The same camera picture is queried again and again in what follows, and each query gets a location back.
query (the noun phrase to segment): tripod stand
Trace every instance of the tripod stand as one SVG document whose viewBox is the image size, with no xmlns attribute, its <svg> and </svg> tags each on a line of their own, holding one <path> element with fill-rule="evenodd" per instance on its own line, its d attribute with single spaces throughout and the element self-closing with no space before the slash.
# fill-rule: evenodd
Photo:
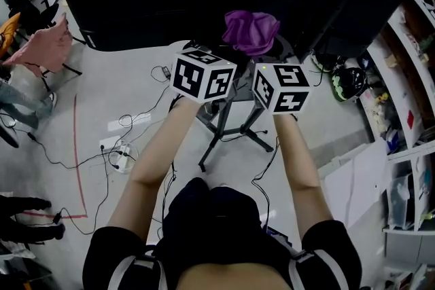
<svg viewBox="0 0 435 290">
<path fill-rule="evenodd" d="M 228 100 L 226 102 L 222 102 L 222 103 L 226 103 L 226 104 L 223 107 L 223 109 L 219 112 L 219 119 L 217 121 L 217 126 L 214 126 L 211 123 L 212 119 L 210 120 L 210 117 L 207 117 L 209 114 L 206 112 L 205 106 L 203 105 L 200 108 L 200 111 L 198 112 L 198 115 L 196 116 L 196 118 L 198 118 L 198 120 L 200 120 L 215 135 L 213 137 L 213 139 L 211 140 L 208 149 L 206 150 L 203 157 L 201 158 L 201 160 L 198 163 L 202 172 L 205 172 L 204 162 L 207 159 L 207 157 L 209 156 L 209 154 L 211 153 L 211 150 L 213 150 L 213 148 L 216 146 L 217 142 L 220 139 L 222 139 L 222 137 L 225 135 L 239 134 L 240 133 L 242 135 L 247 136 L 251 140 L 255 141 L 257 144 L 259 144 L 259 146 L 261 146 L 267 152 L 273 151 L 273 148 L 269 144 L 265 143 L 262 139 L 260 139 L 258 137 L 258 135 L 255 132 L 253 132 L 250 129 L 252 124 L 254 124 L 254 122 L 260 117 L 260 115 L 262 114 L 264 109 L 263 109 L 262 105 L 254 99 L 252 91 L 249 89 L 248 85 L 251 86 L 251 84 L 249 84 L 249 82 L 247 82 L 245 85 L 243 85 L 242 88 L 245 87 L 245 89 L 242 90 L 241 92 L 239 92 L 239 90 L 241 90 L 242 88 L 239 88 L 237 90 L 234 89 L 234 93 L 236 94 L 235 97 L 228 98 Z M 232 128 L 232 129 L 226 130 L 225 125 L 226 125 L 226 121 L 228 119 L 228 115 L 230 115 L 231 105 L 237 101 L 252 101 L 252 100 L 254 100 L 254 107 L 252 108 L 252 111 L 249 114 L 249 116 L 247 117 L 245 123 L 242 124 L 238 128 Z"/>
</svg>

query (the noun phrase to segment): red tape line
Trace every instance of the red tape line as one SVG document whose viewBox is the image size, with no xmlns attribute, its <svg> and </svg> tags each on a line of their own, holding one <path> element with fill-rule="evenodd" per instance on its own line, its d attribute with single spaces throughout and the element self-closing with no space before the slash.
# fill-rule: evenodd
<svg viewBox="0 0 435 290">
<path fill-rule="evenodd" d="M 79 191 L 80 191 L 80 198 L 82 199 L 82 204 L 84 208 L 84 214 L 82 215 L 67 215 L 66 217 L 62 217 L 62 219 L 81 219 L 83 217 L 88 217 L 88 211 L 86 210 L 86 205 L 84 202 L 84 196 L 83 196 L 83 190 L 82 190 L 82 181 L 80 180 L 80 171 L 79 171 L 79 161 L 77 158 L 77 136 L 75 131 L 75 120 L 76 120 L 76 111 L 77 111 L 77 95 L 74 96 L 74 107 L 73 107 L 73 140 L 74 140 L 74 160 L 75 160 L 75 173 L 77 174 L 77 182 L 79 185 Z M 54 215 L 49 214 L 39 214 L 39 213 L 32 213 L 30 211 L 25 211 L 23 214 L 26 215 L 33 215 L 36 217 L 49 217 L 51 219 L 54 219 Z"/>
</svg>

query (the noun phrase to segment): box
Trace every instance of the box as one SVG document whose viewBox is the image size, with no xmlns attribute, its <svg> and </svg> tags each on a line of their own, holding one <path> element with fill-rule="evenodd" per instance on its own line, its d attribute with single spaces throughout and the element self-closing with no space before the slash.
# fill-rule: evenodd
<svg viewBox="0 0 435 290">
<path fill-rule="evenodd" d="M 198 103 L 226 98 L 236 68 L 220 57 L 188 48 L 175 54 L 171 87 Z"/>
<path fill-rule="evenodd" d="M 302 65 L 258 63 L 254 94 L 272 114 L 301 113 L 311 95 Z"/>
</svg>

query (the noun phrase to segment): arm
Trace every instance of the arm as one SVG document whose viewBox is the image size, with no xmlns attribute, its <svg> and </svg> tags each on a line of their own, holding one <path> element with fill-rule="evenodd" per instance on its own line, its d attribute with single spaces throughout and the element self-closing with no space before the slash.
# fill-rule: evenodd
<svg viewBox="0 0 435 290">
<path fill-rule="evenodd" d="M 146 242 L 157 193 L 200 105 L 181 98 L 141 152 L 108 226 L 125 228 Z"/>
<path fill-rule="evenodd" d="M 274 121 L 302 239 L 311 226 L 331 220 L 332 215 L 320 187 L 317 168 L 295 119 L 291 115 L 275 115 Z"/>
</svg>

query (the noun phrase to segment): black shirt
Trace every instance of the black shirt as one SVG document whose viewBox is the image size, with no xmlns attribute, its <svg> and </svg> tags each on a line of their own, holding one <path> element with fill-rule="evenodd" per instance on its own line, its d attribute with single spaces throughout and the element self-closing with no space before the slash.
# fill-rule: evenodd
<svg viewBox="0 0 435 290">
<path fill-rule="evenodd" d="M 340 289 L 336 276 L 314 251 L 326 252 L 338 264 L 349 289 L 359 289 L 362 277 L 360 258 L 345 226 L 339 221 L 323 221 L 304 235 L 302 248 L 305 254 L 298 258 L 297 272 L 304 288 Z M 107 289 L 111 276 L 120 262 L 131 255 L 140 256 L 147 251 L 145 243 L 131 231 L 106 227 L 97 230 L 92 237 L 83 270 L 85 290 Z M 182 240 L 163 238 L 155 250 L 162 262 L 169 290 L 174 290 L 179 277 L 188 268 L 199 264 L 254 263 L 273 267 L 292 287 L 289 277 L 290 252 L 273 237 L 261 234 L 239 235 L 237 231 L 223 236 L 208 236 L 198 232 L 192 238 Z M 155 276 L 140 271 L 140 283 L 144 289 L 157 289 Z M 125 275 L 137 281 L 137 272 Z"/>
</svg>

